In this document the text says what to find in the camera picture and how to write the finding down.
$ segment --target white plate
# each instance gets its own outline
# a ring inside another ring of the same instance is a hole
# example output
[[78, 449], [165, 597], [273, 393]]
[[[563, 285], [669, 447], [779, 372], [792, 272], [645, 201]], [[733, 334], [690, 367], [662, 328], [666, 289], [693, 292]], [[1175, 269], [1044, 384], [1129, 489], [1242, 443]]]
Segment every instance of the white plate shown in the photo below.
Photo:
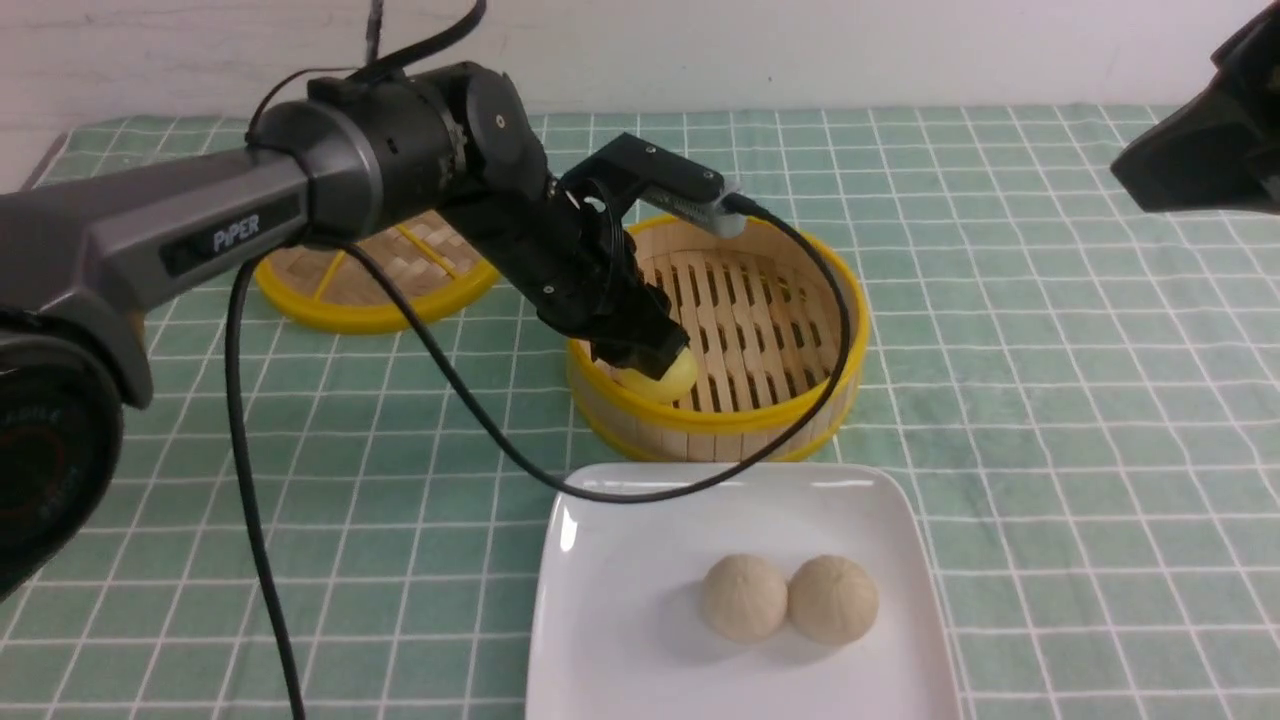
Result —
[[[719, 468], [595, 465], [570, 482], [645, 492]], [[881, 592], [876, 625], [835, 651], [790, 626], [756, 646], [721, 639], [698, 615], [698, 588], [731, 552], [759, 553], [788, 577], [820, 553], [860, 562]], [[888, 475], [769, 464], [652, 505], [557, 498], [538, 582], [527, 720], [960, 716], [924, 546]]]

